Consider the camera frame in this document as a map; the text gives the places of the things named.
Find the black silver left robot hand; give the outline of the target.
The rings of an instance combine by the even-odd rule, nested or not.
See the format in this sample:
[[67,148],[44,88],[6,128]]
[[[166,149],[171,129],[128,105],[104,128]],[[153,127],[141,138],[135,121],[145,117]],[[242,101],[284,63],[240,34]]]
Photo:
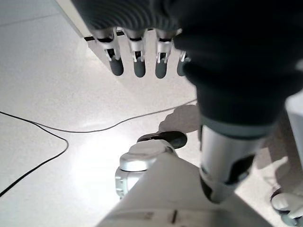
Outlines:
[[303,87],[300,0],[75,0],[98,39],[111,27],[174,33],[201,114],[201,184],[220,203],[248,175],[286,99]]

